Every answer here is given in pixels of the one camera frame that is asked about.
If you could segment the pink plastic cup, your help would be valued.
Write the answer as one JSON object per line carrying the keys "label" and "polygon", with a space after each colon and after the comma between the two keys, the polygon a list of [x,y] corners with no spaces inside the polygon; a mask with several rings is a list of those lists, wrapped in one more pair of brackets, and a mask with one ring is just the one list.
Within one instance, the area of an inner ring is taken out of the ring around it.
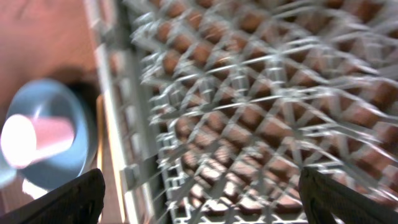
{"label": "pink plastic cup", "polygon": [[66,151],[74,138],[74,127],[67,118],[14,114],[3,126],[1,149],[11,167],[24,169]]}

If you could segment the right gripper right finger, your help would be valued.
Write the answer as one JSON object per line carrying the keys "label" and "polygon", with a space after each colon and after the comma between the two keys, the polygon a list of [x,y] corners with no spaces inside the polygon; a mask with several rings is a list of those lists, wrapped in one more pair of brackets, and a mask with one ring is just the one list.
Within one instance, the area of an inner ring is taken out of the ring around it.
{"label": "right gripper right finger", "polygon": [[299,178],[299,194],[309,224],[397,223],[397,212],[327,177],[312,167],[304,167]]}

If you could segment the large blue plate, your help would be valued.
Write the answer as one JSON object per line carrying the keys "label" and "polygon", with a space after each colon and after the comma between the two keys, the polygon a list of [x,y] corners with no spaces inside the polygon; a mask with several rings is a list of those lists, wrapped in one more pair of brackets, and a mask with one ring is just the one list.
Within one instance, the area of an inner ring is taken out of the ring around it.
{"label": "large blue plate", "polygon": [[75,128],[71,148],[19,170],[38,187],[56,189],[90,168],[97,150],[96,115],[80,90],[56,80],[34,80],[21,87],[11,101],[7,118],[15,114],[60,116],[69,119]]}

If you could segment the grey dishwasher rack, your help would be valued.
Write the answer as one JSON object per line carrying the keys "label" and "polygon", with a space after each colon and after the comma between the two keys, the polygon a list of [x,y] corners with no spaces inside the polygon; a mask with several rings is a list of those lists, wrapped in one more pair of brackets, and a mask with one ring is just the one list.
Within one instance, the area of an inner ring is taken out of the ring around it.
{"label": "grey dishwasher rack", "polygon": [[397,210],[397,2],[86,1],[122,219],[306,223],[314,167]]}

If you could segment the long wooden chopstick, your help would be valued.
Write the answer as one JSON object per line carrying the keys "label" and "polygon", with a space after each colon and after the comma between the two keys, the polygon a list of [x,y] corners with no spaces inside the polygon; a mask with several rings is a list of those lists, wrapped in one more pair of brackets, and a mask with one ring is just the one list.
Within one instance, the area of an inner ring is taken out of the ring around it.
{"label": "long wooden chopstick", "polygon": [[98,169],[103,167],[103,145],[104,145],[104,102],[103,96],[99,95],[96,99],[96,123],[98,136],[98,150],[96,156],[96,166]]}

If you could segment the dark brown serving tray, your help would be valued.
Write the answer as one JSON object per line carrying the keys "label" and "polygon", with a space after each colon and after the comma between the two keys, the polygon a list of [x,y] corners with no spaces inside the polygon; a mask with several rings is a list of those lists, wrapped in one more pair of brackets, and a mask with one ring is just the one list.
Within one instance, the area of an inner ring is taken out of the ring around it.
{"label": "dark brown serving tray", "polygon": [[[114,179],[113,163],[109,150],[108,139],[103,140],[102,172],[106,184],[104,209],[100,223],[122,223],[119,208],[116,183]],[[22,191],[24,178],[17,176],[7,187],[1,189],[1,214],[11,212],[33,201],[30,195]]]}

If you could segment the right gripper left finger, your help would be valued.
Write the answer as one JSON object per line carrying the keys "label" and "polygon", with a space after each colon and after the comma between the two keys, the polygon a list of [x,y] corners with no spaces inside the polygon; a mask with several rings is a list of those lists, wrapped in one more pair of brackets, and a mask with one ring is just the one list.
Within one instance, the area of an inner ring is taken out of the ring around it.
{"label": "right gripper left finger", "polygon": [[105,181],[99,169],[69,181],[1,216],[8,224],[97,223],[104,208]]}

